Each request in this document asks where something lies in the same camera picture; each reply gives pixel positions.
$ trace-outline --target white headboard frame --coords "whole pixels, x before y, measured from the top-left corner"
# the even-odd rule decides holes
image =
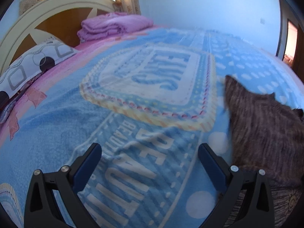
[[[28,35],[37,44],[51,36],[50,33],[36,29],[46,19],[74,8],[92,8],[87,17],[93,17],[97,15],[97,10],[113,12],[113,3],[113,0],[43,0],[36,4],[19,17],[0,44],[0,74],[8,68],[16,50]]]

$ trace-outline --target blue gripper pad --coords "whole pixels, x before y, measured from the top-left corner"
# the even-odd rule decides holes
[[[88,183],[93,171],[95,170],[98,162],[101,159],[101,146],[99,144],[95,144],[94,148],[91,150],[89,155],[84,154],[86,159],[83,161],[81,166],[78,168],[78,171],[75,173],[73,178],[73,191],[77,193],[79,191],[83,191],[86,184]]]
[[[208,152],[204,144],[199,146],[198,156],[215,189],[221,193],[225,193],[227,190],[226,175],[223,173],[215,159]]]

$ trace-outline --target headboard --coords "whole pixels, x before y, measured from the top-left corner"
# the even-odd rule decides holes
[[[25,51],[55,36],[65,44],[79,45],[77,31],[90,17],[113,12],[112,0],[43,0],[15,22],[0,44],[0,74]]]

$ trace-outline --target white polka dot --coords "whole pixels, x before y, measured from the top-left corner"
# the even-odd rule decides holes
[[[280,96],[280,100],[282,104],[286,104],[287,98],[285,96]]]
[[[245,63],[245,65],[249,68],[252,68],[252,65],[250,63]]]
[[[224,107],[224,97],[223,96],[217,97],[217,105],[220,107]]]
[[[260,91],[261,93],[267,93],[267,91],[265,90],[264,87],[258,86],[257,88],[259,89],[259,91]]]
[[[215,198],[207,191],[197,191],[187,200],[186,212],[195,219],[207,217],[215,206]]]
[[[271,85],[266,84],[265,87],[268,88],[270,91],[273,91],[273,87]]]
[[[277,80],[280,84],[284,83],[284,80],[281,77],[278,77]]]
[[[222,84],[225,84],[225,78],[224,77],[222,77],[222,76],[217,76],[216,77],[216,80],[218,81],[218,82],[220,82],[220,83],[222,83]]]
[[[222,63],[216,63],[215,64],[218,68],[220,68],[220,69],[225,69],[226,68],[226,66],[224,65],[224,64],[222,64]]]
[[[219,54],[215,54],[214,56],[216,56],[217,58],[223,59],[223,56],[221,56]]]
[[[240,68],[240,69],[244,69],[244,65],[241,65],[241,64],[237,64],[237,67]]]
[[[241,75],[245,80],[251,80],[252,78],[248,74]]]
[[[278,86],[279,86],[279,84],[276,83],[275,81],[272,81],[271,84],[272,84],[274,87],[278,87]]]
[[[208,144],[216,155],[227,152],[229,144],[227,135],[223,132],[213,132],[208,137]]]
[[[257,75],[257,74],[255,74],[255,73],[251,73],[251,75],[253,76],[253,77],[255,77],[255,78],[259,78],[259,76]]]

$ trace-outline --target doorway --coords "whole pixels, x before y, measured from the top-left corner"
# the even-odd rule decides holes
[[[293,59],[295,55],[295,49],[297,47],[297,37],[298,37],[298,29],[297,27],[288,20],[288,30],[287,30],[287,41],[286,48],[284,53],[283,62],[292,67]]]

